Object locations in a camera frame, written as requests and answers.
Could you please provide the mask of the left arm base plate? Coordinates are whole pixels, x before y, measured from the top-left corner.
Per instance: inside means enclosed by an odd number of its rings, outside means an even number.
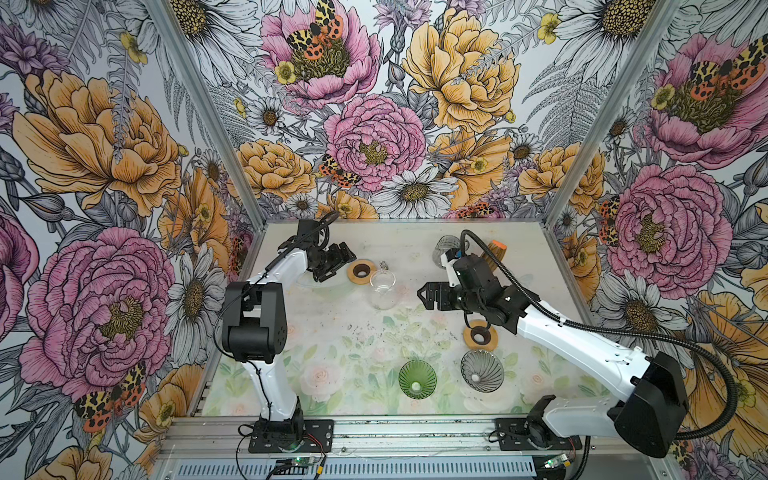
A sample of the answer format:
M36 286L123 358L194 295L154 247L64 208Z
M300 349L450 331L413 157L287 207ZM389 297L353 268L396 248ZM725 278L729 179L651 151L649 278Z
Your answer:
M247 435L247 450L251 454L330 453L334 427L333 420L310 419L296 423L260 419Z

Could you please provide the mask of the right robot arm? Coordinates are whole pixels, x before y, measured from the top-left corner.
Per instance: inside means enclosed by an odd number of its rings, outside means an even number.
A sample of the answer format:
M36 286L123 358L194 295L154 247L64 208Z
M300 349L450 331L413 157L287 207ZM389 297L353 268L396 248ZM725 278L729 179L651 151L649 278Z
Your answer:
M417 292L428 310L481 315L488 324L547 348L591 375L609 392L604 398L569 400L543 396L516 433L544 449L573 436L619 437L636 451L664 457L688 413L680 365L659 352L647 355L550 310L516 280L501 284L475 254L444 259L447 278Z

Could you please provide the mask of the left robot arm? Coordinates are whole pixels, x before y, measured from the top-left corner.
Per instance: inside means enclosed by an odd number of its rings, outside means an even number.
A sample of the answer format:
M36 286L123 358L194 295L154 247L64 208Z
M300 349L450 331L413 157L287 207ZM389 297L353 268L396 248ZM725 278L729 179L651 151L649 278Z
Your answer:
M293 448L305 437L300 400L288 381L283 352L288 336L285 290L309 272L322 283L356 259L346 243L330 241L332 212L302 219L264 269L229 284L221 311L221 350L243 365L259 394L261 411L252 436L269 446Z

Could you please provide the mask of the clear glass carafe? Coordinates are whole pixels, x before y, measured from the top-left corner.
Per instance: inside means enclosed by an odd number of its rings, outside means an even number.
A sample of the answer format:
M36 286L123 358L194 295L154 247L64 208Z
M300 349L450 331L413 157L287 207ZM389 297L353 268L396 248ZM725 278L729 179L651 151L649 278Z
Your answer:
M369 302L377 310L389 310L398 301L397 277L385 261L379 263L378 269L370 279Z

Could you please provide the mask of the green glass dripper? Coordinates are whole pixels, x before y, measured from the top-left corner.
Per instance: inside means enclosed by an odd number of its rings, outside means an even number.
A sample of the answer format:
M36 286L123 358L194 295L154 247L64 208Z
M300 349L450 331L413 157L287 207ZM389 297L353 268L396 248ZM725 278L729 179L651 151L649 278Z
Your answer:
M437 387L437 374L426 361L407 361L398 373L398 384L404 395L413 400L430 397Z

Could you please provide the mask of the brown coffee filter stack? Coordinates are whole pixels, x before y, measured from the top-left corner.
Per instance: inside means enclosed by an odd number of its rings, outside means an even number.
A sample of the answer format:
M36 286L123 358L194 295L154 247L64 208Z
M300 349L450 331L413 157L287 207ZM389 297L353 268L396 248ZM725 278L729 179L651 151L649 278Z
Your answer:
M492 240L487 244L483 259L486 261L492 272L494 272L498 268L498 264L503 261L506 251L507 246L497 240Z

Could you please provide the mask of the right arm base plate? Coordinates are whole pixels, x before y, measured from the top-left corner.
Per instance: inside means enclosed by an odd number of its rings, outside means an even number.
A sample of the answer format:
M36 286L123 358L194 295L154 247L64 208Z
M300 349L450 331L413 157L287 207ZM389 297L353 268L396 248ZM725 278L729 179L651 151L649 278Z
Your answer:
M501 417L487 437L501 451L579 451L583 448L578 436L558 437L541 422L529 422L525 417Z

